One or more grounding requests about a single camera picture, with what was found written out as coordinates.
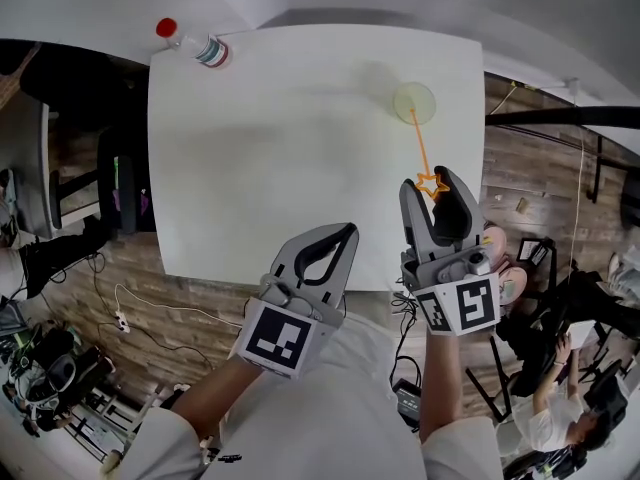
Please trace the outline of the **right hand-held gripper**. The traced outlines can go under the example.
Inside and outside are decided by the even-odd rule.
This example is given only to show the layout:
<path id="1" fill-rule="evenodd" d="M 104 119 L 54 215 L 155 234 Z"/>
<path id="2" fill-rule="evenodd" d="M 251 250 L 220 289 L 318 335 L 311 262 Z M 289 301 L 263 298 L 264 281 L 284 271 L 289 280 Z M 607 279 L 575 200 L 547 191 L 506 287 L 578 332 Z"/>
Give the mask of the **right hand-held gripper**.
<path id="1" fill-rule="evenodd" d="M 431 334 L 462 336 L 498 322 L 498 275 L 491 271 L 485 248 L 479 246 L 484 217 L 476 198 L 449 168 L 436 166 L 435 174 L 449 190 L 436 196 L 433 226 L 414 183 L 406 179 L 400 187 L 405 238 L 412 249 L 401 255 L 403 284 L 417 301 Z M 436 244 L 461 252 L 436 259 Z"/>

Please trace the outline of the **orange star-tipped straw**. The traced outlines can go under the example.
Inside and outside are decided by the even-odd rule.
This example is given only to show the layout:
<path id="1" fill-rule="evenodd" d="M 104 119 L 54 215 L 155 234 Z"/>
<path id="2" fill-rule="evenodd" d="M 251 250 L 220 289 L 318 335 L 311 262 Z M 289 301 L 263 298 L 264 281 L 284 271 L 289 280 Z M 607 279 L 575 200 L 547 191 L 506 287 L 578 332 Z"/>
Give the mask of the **orange star-tipped straw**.
<path id="1" fill-rule="evenodd" d="M 409 112 L 412 124 L 416 131 L 422 160 L 422 171 L 417 173 L 417 182 L 415 183 L 415 187 L 423 194 L 426 194 L 433 202 L 436 202 L 441 194 L 450 191 L 450 187 L 442 182 L 439 174 L 436 174 L 431 170 L 422 137 L 421 127 L 417 120 L 416 109 L 411 107 Z"/>

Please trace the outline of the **clear plastic cup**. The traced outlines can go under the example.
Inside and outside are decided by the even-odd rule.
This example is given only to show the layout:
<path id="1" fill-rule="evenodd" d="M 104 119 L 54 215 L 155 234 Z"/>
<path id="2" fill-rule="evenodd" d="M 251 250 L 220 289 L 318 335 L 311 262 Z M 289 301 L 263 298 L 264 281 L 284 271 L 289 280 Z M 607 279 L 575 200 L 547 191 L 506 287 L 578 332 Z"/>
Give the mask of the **clear plastic cup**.
<path id="1" fill-rule="evenodd" d="M 393 95 L 392 103 L 397 117 L 410 125 L 426 124 L 436 113 L 434 94 L 419 82 L 400 85 Z"/>

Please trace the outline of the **person's left forearm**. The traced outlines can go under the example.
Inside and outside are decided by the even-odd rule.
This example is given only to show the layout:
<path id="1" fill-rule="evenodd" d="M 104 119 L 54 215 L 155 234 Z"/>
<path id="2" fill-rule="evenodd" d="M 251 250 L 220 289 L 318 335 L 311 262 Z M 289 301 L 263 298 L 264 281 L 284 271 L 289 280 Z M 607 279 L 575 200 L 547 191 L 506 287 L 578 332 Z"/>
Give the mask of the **person's left forearm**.
<path id="1" fill-rule="evenodd" d="M 202 440 L 215 433 L 225 414 L 262 373 L 260 367 L 232 356 L 183 393 L 171 411 Z"/>

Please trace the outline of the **black framed card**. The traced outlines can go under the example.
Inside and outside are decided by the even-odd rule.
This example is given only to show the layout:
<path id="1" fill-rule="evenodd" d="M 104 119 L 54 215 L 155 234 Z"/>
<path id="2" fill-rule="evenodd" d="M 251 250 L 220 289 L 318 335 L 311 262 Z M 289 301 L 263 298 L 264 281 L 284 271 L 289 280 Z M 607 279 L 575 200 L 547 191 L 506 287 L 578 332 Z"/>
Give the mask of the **black framed card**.
<path id="1" fill-rule="evenodd" d="M 516 260 L 537 267 L 545 259 L 552 245 L 553 241 L 549 238 L 522 238 Z"/>

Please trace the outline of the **black metal pole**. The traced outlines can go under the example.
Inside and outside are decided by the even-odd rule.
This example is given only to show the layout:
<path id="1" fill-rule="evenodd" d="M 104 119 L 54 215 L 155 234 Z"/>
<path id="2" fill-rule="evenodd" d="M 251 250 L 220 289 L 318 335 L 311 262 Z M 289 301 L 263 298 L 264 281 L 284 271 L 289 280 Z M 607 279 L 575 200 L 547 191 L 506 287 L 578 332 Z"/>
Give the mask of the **black metal pole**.
<path id="1" fill-rule="evenodd" d="M 640 130 L 640 107 L 588 106 L 491 114 L 486 126 L 556 124 Z"/>

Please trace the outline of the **person's white shirt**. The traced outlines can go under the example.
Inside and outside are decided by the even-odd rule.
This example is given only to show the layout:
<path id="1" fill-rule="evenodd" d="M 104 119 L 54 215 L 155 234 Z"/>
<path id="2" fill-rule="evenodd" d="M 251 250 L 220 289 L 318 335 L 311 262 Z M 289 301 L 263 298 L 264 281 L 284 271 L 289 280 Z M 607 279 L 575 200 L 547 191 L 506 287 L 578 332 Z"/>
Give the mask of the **person's white shirt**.
<path id="1" fill-rule="evenodd" d="M 503 480 L 490 419 L 461 419 L 425 443 L 397 410 L 394 340 L 349 315 L 297 380 L 264 372 L 200 440 L 151 409 L 116 480 Z"/>

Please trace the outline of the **black floor box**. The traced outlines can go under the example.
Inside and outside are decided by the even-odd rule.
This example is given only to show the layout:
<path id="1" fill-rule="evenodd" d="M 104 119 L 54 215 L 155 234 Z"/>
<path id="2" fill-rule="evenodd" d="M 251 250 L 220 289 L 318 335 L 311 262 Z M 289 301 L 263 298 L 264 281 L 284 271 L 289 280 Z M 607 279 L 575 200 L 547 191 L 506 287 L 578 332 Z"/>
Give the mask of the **black floor box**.
<path id="1" fill-rule="evenodd" d="M 399 379 L 392 391 L 397 398 L 397 410 L 403 421 L 416 433 L 420 426 L 421 388 L 404 379 Z"/>

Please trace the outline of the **purple cloth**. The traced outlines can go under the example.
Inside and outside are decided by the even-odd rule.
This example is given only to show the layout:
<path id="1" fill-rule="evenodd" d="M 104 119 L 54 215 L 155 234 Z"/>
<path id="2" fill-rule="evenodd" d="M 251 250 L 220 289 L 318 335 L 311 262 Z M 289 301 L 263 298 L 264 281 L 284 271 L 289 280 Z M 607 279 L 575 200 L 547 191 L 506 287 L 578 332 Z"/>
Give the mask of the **purple cloth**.
<path id="1" fill-rule="evenodd" d="M 143 216 L 150 205 L 150 198 L 146 189 L 133 193 L 122 193 L 119 189 L 112 190 L 115 209 L 122 215 Z"/>

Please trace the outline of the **black slatted stool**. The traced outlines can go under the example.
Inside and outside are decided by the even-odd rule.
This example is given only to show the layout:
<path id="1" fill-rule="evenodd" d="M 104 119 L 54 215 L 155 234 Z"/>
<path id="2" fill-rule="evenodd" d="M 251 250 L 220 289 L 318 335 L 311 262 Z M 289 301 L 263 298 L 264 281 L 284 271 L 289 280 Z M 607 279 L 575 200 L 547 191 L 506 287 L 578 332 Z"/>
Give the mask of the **black slatted stool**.
<path id="1" fill-rule="evenodd" d="M 640 228 L 640 174 L 628 172 L 620 198 L 620 219 L 622 228 Z"/>

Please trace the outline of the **black office chair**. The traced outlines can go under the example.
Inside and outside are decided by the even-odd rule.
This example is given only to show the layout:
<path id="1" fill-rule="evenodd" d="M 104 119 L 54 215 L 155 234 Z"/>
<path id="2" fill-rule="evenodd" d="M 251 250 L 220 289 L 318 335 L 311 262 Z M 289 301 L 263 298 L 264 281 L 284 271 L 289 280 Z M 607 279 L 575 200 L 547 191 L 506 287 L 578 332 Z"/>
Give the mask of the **black office chair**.
<path id="1" fill-rule="evenodd" d="M 61 52 L 52 45 L 43 46 L 29 61 L 20 77 L 20 88 L 56 112 L 65 124 L 99 134 L 94 170 L 66 182 L 60 181 L 58 171 L 50 174 L 53 227 L 64 227 L 62 200 L 96 183 L 96 211 L 107 225 L 124 233 L 142 230 L 140 222 L 150 219 L 153 212 L 141 91 L 127 83 L 107 55 L 74 49 Z M 122 193 L 147 190 L 150 205 L 141 217 L 122 215 L 115 209 L 112 190 L 116 156 L 119 157 L 119 190 Z"/>

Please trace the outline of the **clear bottle with red cap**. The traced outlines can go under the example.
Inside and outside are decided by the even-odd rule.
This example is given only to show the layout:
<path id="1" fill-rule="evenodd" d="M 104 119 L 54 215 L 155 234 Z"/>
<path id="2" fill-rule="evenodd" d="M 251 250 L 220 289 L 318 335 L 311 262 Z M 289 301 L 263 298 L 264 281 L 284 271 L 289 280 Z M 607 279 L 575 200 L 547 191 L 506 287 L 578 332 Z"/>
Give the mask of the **clear bottle with red cap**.
<path id="1" fill-rule="evenodd" d="M 215 35 L 193 27 L 181 27 L 172 18 L 162 18 L 156 25 L 156 35 L 168 47 L 211 69 L 223 66 L 230 57 L 229 46 Z"/>

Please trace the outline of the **white metal rack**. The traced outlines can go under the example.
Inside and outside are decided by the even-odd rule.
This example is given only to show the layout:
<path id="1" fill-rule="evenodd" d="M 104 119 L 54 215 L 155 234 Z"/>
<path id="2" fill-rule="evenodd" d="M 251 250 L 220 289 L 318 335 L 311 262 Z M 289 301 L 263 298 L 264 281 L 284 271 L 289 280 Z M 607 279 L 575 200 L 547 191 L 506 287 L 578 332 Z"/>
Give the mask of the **white metal rack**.
<path id="1" fill-rule="evenodd" d="M 117 386 L 99 385 L 72 409 L 71 423 L 64 430 L 104 464 L 111 452 L 126 451 L 148 410 L 159 406 L 167 393 L 165 386 L 157 386 L 140 403 Z"/>

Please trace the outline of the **black equipment heap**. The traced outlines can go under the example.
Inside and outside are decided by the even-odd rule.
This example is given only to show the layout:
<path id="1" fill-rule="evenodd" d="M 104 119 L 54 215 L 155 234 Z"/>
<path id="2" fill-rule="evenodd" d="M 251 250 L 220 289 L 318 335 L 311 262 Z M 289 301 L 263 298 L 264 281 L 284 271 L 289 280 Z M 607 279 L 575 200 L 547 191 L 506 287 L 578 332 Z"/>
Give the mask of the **black equipment heap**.
<path id="1" fill-rule="evenodd" d="M 32 437 L 69 425 L 72 410 L 116 371 L 99 348 L 76 353 L 75 345 L 67 329 L 43 333 L 37 327 L 28 344 L 8 357 L 0 390 L 23 415 L 22 426 Z"/>

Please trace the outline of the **grey side table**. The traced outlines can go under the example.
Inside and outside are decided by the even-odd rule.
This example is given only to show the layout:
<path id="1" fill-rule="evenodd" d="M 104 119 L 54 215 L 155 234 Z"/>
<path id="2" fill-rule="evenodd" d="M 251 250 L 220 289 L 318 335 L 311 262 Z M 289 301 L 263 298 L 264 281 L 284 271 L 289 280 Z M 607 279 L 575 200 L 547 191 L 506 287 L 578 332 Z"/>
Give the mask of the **grey side table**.
<path id="1" fill-rule="evenodd" d="M 53 237 L 49 202 L 49 107 L 19 91 L 0 109 L 0 170 L 12 174 L 9 207 L 19 229 Z"/>

